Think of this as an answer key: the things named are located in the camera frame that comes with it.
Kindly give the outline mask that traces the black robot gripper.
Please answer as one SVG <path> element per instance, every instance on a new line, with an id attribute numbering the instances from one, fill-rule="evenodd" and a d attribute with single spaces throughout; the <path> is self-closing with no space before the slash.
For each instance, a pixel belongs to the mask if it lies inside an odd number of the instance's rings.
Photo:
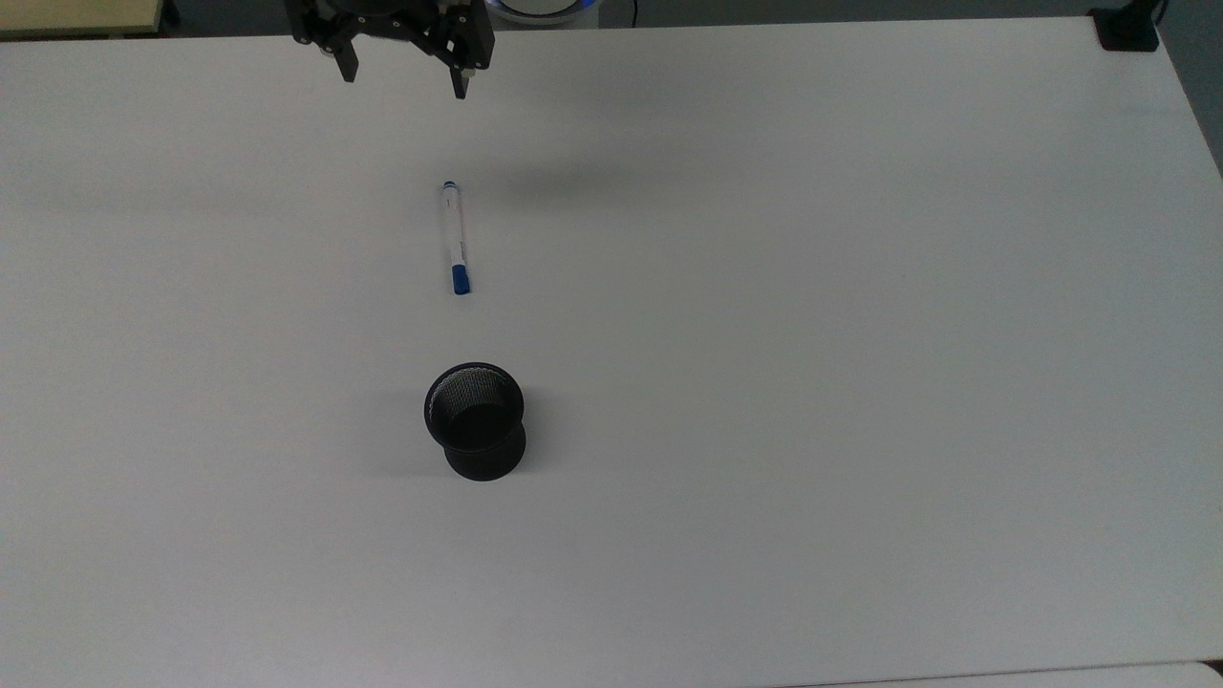
<path id="1" fill-rule="evenodd" d="M 349 83 L 360 67 L 353 51 L 353 35 L 360 34 L 445 43 L 459 100 L 468 97 L 476 72 L 492 65 L 495 34 L 483 1 L 287 1 L 285 13 L 294 39 L 314 42 Z"/>

